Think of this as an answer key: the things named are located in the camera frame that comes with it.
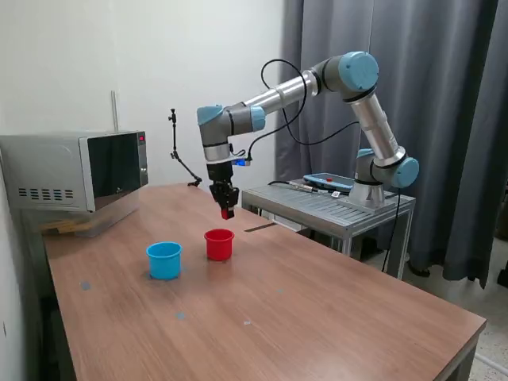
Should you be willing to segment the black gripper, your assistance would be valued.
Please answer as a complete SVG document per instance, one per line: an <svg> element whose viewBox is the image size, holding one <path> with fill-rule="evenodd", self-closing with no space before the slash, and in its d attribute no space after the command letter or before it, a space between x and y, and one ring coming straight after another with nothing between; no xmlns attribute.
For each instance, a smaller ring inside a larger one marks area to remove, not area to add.
<svg viewBox="0 0 508 381"><path fill-rule="evenodd" d="M219 205L221 217L230 219L232 217L231 210L238 203L239 189L231 187L231 178L233 177L233 165L230 161L221 163L207 163L207 173L212 181L210 192L214 201Z"/></svg>

